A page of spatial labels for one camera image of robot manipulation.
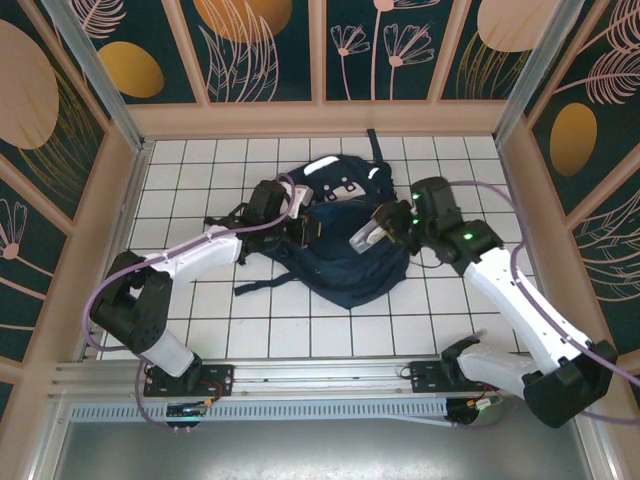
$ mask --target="backpack handle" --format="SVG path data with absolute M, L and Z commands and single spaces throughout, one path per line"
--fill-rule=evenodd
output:
M 371 151 L 373 153 L 373 161 L 380 169 L 380 174 L 384 175 L 383 180 L 380 182 L 380 194 L 389 200 L 396 200 L 398 197 L 396 191 L 393 188 L 393 178 L 391 175 L 391 165 L 384 161 L 382 157 L 382 149 L 378 142 L 378 136 L 373 128 L 367 129 L 367 135 L 369 136 L 369 142 L 371 143 Z

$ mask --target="backpack strap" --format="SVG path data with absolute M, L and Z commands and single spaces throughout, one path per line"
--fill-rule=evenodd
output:
M 380 194 L 387 200 L 396 200 L 398 197 L 393 187 L 393 177 L 391 175 L 391 165 L 384 161 L 382 157 L 382 149 L 378 142 L 376 131 L 373 128 L 367 129 L 367 135 L 369 136 L 369 142 L 371 142 L 371 151 L 373 152 L 373 161 L 380 169 L 378 175 L 381 181 L 379 182 Z
M 291 272 L 287 272 L 287 273 L 283 273 L 278 278 L 274 278 L 272 280 L 260 280 L 258 282 L 241 285 L 239 287 L 234 288 L 233 293 L 235 293 L 236 296 L 240 296 L 240 295 L 244 295 L 245 293 L 255 292 L 256 290 L 260 290 L 261 288 L 264 288 L 264 287 L 274 287 L 274 288 L 279 287 L 280 285 L 284 285 L 285 283 L 295 279 L 296 279 L 295 274 Z

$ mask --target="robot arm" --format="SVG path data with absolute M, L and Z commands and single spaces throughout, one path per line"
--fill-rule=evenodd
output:
M 573 340 L 612 363 L 617 359 L 615 349 L 606 341 L 594 344 L 519 270 L 514 282 L 510 253 L 501 239 L 483 221 L 463 221 L 447 180 L 421 180 L 411 186 L 411 192 L 415 208 L 406 201 L 381 206 L 368 230 L 354 236 L 360 240 L 354 247 L 366 248 L 368 238 L 375 242 L 379 237 L 376 229 L 381 228 L 412 253 L 422 246 L 432 248 L 443 263 L 450 264 L 496 305 L 531 353 L 531 358 L 513 355 L 483 345 L 477 337 L 463 339 L 442 352 L 450 380 L 467 379 L 504 389 L 523 398 L 542 422 L 555 428 L 603 397 L 612 372 L 559 335 L 515 282 L 524 285 Z
M 320 225 L 300 214 L 313 192 L 308 187 L 295 189 L 295 195 L 291 195 L 288 184 L 262 181 L 248 204 L 239 205 L 220 220 L 205 219 L 210 227 L 200 236 L 145 257 L 131 251 L 121 253 L 107 277 L 148 260 L 158 261 L 110 283 L 93 302 L 91 319 L 132 353 L 177 378 L 187 392 L 192 391 L 201 377 L 202 361 L 166 329 L 172 290 L 211 269 L 235 262 L 244 264 L 251 253 L 275 248 L 282 241 L 306 245 L 317 237 Z M 287 211 L 287 219 L 271 228 L 251 232 L 247 230 L 253 229 L 243 228 L 273 222 Z M 244 232 L 233 233 L 239 228 Z

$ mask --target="white grid floor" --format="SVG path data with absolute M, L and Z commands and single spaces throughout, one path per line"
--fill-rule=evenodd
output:
M 449 180 L 482 180 L 508 194 L 491 137 L 380 137 L 400 198 L 409 185 L 442 175 Z M 247 201 L 260 180 L 325 154 L 356 154 L 371 160 L 366 137 L 239 140 L 174 140 L 155 144 L 129 247 L 144 255 L 198 235 L 203 217 L 223 216 Z M 514 213 L 489 191 L 454 187 L 467 219 L 485 219 L 513 248 L 520 240 Z M 431 250 L 413 259 L 437 265 Z M 520 265 L 532 277 L 525 258 Z M 264 288 L 241 297 L 232 288 L 277 277 L 285 270 L 258 254 L 246 266 L 210 272 L 171 298 L 168 328 L 205 359 L 361 357 L 436 354 L 479 329 L 483 341 L 507 351 L 524 351 L 496 308 L 447 265 L 410 265 L 407 280 L 389 295 L 345 310 L 300 282 Z M 106 345 L 117 345 L 110 336 Z M 132 358 L 128 352 L 102 359 Z

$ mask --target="navy blue backpack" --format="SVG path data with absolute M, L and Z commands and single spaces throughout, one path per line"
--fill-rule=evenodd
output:
M 236 295 L 300 280 L 336 305 L 353 308 L 384 295 L 406 278 L 409 253 L 387 237 L 362 254 L 349 244 L 382 203 L 397 200 L 391 167 L 382 159 L 375 132 L 367 133 L 374 164 L 360 157 L 332 155 L 289 172 L 296 184 L 313 190 L 315 203 L 304 213 L 322 223 L 322 235 L 305 248 L 282 243 L 264 252 L 289 272 L 237 287 Z

